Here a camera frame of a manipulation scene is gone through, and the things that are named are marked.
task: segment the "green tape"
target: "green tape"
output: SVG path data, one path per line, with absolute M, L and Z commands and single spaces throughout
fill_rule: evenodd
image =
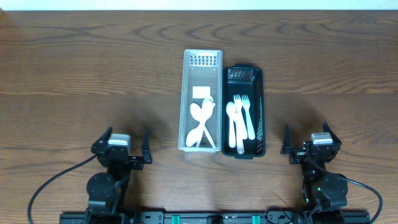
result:
M 253 220 L 253 224 L 261 224 L 259 215 L 253 215 L 251 218 Z
M 172 215 L 172 224 L 180 224 L 180 216 Z

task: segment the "white plastic fork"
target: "white plastic fork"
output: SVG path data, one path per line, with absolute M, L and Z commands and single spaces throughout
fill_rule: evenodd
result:
M 251 122 L 251 118 L 250 118 L 250 112 L 249 112 L 250 100 L 247 95 L 242 96 L 242 104 L 243 104 L 244 112 L 246 114 L 246 126 L 248 127 L 248 136 L 249 136 L 250 140 L 253 140 L 256 138 L 256 135 L 254 134 L 253 123 Z
M 237 118 L 238 122 L 237 122 L 237 126 L 236 129 L 240 129 L 240 133 L 241 133 L 241 137 L 243 140 L 248 138 L 248 132 L 246 131 L 246 127 L 244 125 L 244 120 L 243 120 L 243 115 L 242 115 L 242 100 L 241 100 L 241 96 L 239 95 L 234 95 L 234 103 L 235 103 L 235 107 L 236 107 L 236 114 L 237 114 Z

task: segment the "wood grain surface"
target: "wood grain surface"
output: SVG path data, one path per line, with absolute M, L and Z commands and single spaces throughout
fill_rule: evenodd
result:
M 224 66 L 264 71 L 267 153 L 252 161 L 179 151 L 185 49 L 220 49 Z M 327 120 L 343 141 L 332 172 L 384 199 L 376 223 L 398 223 L 398 14 L 396 11 L 2 12 L 0 223 L 27 223 L 47 179 L 91 156 L 108 126 L 154 163 L 132 175 L 138 208 L 265 210 L 303 204 L 300 166 L 279 154 L 285 124 L 296 140 Z M 33 209 L 58 223 L 87 207 L 90 162 L 51 183 Z M 348 208 L 373 216 L 377 197 L 349 185 Z

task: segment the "white label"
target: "white label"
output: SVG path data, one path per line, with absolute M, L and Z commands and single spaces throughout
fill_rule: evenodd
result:
M 194 86 L 192 91 L 192 98 L 203 99 L 210 96 L 210 86 Z

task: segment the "white backdrop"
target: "white backdrop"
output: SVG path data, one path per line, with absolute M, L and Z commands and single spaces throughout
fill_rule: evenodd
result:
M 13 10 L 398 9 L 398 0 L 0 0 Z

